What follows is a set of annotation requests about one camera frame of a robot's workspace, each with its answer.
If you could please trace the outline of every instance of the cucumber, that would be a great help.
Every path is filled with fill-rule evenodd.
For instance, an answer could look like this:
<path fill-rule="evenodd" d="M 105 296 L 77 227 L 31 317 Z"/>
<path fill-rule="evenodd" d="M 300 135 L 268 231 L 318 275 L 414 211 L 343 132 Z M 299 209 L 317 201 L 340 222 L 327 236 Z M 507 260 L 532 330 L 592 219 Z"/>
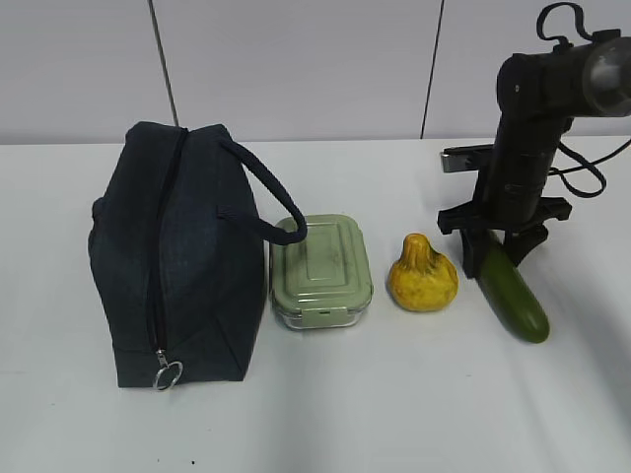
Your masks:
<path fill-rule="evenodd" d="M 541 343 L 550 334 L 548 317 L 500 243 L 494 235 L 492 238 L 478 285 L 508 331 L 527 342 Z"/>

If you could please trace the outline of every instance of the glass food container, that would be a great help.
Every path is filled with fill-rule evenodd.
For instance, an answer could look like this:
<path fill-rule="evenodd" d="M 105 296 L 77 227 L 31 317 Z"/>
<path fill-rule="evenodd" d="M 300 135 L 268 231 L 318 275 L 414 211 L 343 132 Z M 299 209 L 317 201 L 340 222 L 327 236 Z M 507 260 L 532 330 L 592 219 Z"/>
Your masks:
<path fill-rule="evenodd" d="M 292 218 L 277 226 L 296 229 Z M 293 329 L 353 325 L 373 296 L 362 232 L 344 215 L 307 216 L 307 226 L 304 241 L 270 245 L 272 306 Z"/>

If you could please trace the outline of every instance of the squash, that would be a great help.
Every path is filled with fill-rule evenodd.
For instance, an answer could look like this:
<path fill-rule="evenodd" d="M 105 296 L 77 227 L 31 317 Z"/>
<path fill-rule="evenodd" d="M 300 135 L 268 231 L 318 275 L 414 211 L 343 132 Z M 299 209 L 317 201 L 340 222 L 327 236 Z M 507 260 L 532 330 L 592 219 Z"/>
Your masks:
<path fill-rule="evenodd" d="M 457 293 L 457 271 L 449 259 L 432 248 L 426 236 L 405 237 L 401 257 L 392 264 L 387 288 L 407 310 L 439 310 Z"/>

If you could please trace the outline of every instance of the black cable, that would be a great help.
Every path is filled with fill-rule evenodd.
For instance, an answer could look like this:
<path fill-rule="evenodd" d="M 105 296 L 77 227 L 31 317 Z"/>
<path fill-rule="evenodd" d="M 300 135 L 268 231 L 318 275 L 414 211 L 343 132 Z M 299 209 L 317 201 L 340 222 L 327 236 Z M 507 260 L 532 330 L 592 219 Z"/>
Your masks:
<path fill-rule="evenodd" d="M 548 175 L 558 175 L 559 177 L 561 177 L 561 180 L 563 181 L 563 184 L 567 187 L 567 189 L 578 197 L 582 197 L 585 199 L 597 197 L 601 195 L 606 189 L 607 180 L 602 174 L 602 172 L 600 172 L 600 170 L 596 167 L 596 165 L 599 165 L 600 163 L 604 163 L 605 161 L 608 161 L 611 158 L 616 157 L 617 155 L 622 153 L 625 149 L 627 149 L 629 146 L 631 146 L 631 139 L 629 139 L 622 146 L 618 147 L 617 149 L 609 153 L 607 156 L 600 158 L 599 160 L 589 162 L 580 153 L 572 150 L 571 148 L 568 148 L 563 143 L 559 143 L 559 150 L 563 152 L 564 154 L 566 154 L 568 157 L 572 158 L 577 163 L 579 163 L 580 166 L 576 166 L 574 168 L 567 168 L 567 169 L 550 168 L 550 172 L 548 173 Z M 580 190 L 574 187 L 572 184 L 570 184 L 567 177 L 564 175 L 570 172 L 575 172 L 577 170 L 583 170 L 583 169 L 588 170 L 594 175 L 596 179 L 598 179 L 598 181 L 600 182 L 599 190 L 595 192 L 586 192 L 586 191 Z"/>
<path fill-rule="evenodd" d="M 605 161 L 609 161 L 611 158 L 615 158 L 616 156 L 618 156 L 620 153 L 622 153 L 624 150 L 626 150 L 629 146 L 631 146 L 631 139 L 626 141 L 619 148 L 616 148 L 614 151 L 609 153 L 604 158 L 600 158 L 599 160 L 592 161 L 592 164 L 593 165 L 599 165 L 600 163 L 604 163 Z M 585 168 L 582 167 L 582 166 L 576 166 L 575 168 L 567 168 L 567 169 L 552 168 L 550 170 L 550 174 L 549 175 L 569 174 L 570 172 L 576 172 L 577 170 L 583 170 L 583 169 L 585 169 Z"/>

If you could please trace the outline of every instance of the bag handle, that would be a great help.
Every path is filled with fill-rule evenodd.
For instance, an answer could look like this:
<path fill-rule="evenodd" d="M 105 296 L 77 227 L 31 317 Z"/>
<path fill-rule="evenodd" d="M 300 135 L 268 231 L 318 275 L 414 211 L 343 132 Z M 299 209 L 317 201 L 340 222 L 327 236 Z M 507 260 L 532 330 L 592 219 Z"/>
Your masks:
<path fill-rule="evenodd" d="M 260 180 L 276 199 L 292 215 L 298 228 L 294 232 L 285 232 L 283 229 L 273 227 L 267 222 L 242 212 L 239 209 L 228 205 L 217 206 L 217 217 L 228 220 L 251 232 L 256 233 L 270 243 L 287 245 L 297 243 L 307 237 L 307 222 L 305 216 L 296 207 L 283 184 L 272 174 L 268 168 L 247 148 L 234 141 L 221 140 L 220 145 L 235 156 L 249 171 Z"/>

